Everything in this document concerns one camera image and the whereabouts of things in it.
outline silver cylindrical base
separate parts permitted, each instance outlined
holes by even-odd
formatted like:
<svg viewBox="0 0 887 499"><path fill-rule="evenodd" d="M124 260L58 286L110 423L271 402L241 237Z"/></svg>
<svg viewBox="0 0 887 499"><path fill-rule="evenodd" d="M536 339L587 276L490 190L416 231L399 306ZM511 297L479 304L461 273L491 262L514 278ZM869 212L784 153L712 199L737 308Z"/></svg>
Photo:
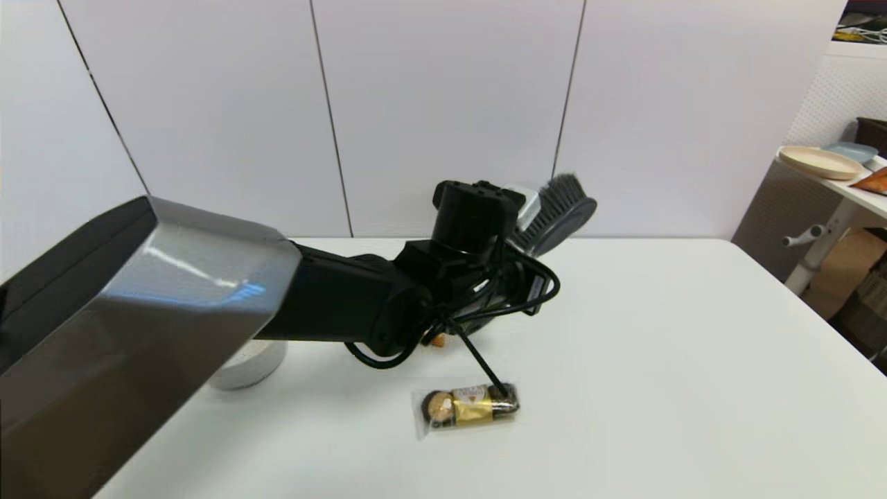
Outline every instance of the silver cylindrical base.
<svg viewBox="0 0 887 499"><path fill-rule="evenodd" d="M218 390L238 390L259 383L283 362L287 343L250 341L209 378L209 385Z"/></svg>

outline shelf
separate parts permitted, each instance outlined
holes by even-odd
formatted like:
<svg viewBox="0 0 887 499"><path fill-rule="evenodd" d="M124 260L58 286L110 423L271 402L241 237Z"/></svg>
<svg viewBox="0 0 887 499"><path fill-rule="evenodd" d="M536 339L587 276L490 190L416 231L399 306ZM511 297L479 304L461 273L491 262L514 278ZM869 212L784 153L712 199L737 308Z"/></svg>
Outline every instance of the shelf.
<svg viewBox="0 0 887 499"><path fill-rule="evenodd" d="M828 44L826 55L887 60L887 45L855 44L853 42L833 41Z"/></svg>

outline brush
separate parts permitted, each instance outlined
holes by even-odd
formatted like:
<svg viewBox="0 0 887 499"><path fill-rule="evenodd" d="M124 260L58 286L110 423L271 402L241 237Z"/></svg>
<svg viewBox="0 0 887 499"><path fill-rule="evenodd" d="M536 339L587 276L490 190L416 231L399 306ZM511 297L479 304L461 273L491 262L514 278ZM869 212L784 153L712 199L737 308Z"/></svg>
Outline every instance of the brush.
<svg viewBox="0 0 887 499"><path fill-rule="evenodd" d="M598 207L585 195L572 173L553 177L539 190L539 214L524 231L514 230L508 240L531 257L539 257L579 230Z"/></svg>

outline gold foil wrapper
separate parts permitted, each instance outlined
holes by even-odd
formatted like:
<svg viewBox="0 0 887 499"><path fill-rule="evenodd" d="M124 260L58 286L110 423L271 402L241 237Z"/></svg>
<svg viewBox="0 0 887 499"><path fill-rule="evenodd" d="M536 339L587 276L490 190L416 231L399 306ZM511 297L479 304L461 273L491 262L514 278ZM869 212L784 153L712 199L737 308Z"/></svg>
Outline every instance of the gold foil wrapper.
<svg viewBox="0 0 887 499"><path fill-rule="evenodd" d="M493 401L485 385L452 391L456 426L489 423L493 420Z"/></svg>

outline plastic wrapper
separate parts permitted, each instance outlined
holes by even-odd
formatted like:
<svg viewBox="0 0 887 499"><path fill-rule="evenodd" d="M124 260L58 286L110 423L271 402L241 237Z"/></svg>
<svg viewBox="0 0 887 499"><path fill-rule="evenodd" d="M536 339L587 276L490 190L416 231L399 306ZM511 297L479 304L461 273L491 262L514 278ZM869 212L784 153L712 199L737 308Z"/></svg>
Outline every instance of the plastic wrapper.
<svg viewBox="0 0 887 499"><path fill-rule="evenodd" d="M887 168L872 173L868 177L863 178L859 182L852 185L870 193L878 193L887 195Z"/></svg>
<svg viewBox="0 0 887 499"><path fill-rule="evenodd" d="M455 390L426 390L412 394L420 439L429 432L507 421L521 408L513 384L503 384L506 394L493 384Z"/></svg>

